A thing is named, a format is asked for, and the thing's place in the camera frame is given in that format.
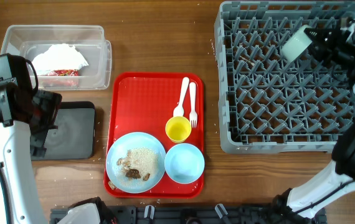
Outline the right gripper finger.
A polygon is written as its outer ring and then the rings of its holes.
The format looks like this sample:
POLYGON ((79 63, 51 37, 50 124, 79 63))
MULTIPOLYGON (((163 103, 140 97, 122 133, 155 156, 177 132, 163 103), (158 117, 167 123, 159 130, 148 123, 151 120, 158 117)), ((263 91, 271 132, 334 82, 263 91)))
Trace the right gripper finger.
POLYGON ((308 51, 312 56, 327 56, 329 54, 328 46, 321 42, 312 42, 308 51))
POLYGON ((329 37, 333 34, 333 30, 332 29, 305 28, 304 33, 311 40, 328 40, 329 37))

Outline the mint green bowl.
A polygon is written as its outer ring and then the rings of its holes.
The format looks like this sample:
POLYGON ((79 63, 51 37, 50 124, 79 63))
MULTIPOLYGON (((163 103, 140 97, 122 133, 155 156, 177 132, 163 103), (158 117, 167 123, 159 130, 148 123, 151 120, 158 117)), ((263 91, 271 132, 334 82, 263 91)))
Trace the mint green bowl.
POLYGON ((312 43, 312 40, 305 34, 308 25, 300 27, 282 47, 282 56, 288 63, 296 60, 312 43))

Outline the red candy wrapper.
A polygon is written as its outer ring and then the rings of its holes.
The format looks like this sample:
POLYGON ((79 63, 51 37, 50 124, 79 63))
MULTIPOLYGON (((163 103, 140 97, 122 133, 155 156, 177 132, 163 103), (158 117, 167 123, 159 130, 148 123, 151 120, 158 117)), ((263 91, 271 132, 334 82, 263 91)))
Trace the red candy wrapper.
POLYGON ((72 87, 75 88, 79 83, 78 70, 53 70, 41 78, 43 87, 72 87))

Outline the white paper napkin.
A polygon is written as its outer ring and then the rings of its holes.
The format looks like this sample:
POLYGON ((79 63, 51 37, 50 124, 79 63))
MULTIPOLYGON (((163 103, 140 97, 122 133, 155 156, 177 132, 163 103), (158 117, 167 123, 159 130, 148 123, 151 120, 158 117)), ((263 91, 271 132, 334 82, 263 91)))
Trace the white paper napkin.
POLYGON ((56 70, 80 70, 89 66, 85 57, 69 44, 51 45, 47 51, 37 55, 32 64, 39 75, 56 70))

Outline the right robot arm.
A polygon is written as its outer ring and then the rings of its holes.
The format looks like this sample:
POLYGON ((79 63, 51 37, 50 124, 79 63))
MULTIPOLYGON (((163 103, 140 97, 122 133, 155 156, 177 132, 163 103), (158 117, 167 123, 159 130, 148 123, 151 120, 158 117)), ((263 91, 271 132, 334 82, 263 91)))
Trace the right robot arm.
MULTIPOLYGON (((309 50, 319 62, 334 62, 348 71, 355 94, 355 46, 348 40, 353 28, 315 29, 302 26, 282 48, 292 62, 309 50)), ((329 164, 305 184, 277 195, 268 210, 269 223, 310 223, 325 206, 355 192, 355 122, 334 145, 329 164)))

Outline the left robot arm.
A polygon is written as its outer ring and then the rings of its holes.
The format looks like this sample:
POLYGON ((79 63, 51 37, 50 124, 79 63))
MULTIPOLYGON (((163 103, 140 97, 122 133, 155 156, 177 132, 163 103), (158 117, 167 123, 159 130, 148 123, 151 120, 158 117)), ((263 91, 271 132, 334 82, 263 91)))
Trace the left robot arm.
POLYGON ((45 156, 49 130, 71 130, 61 141, 73 149, 93 145, 95 107, 88 101, 63 102, 58 93, 39 90, 28 59, 0 55, 0 223, 47 223, 37 191, 32 160, 45 156))

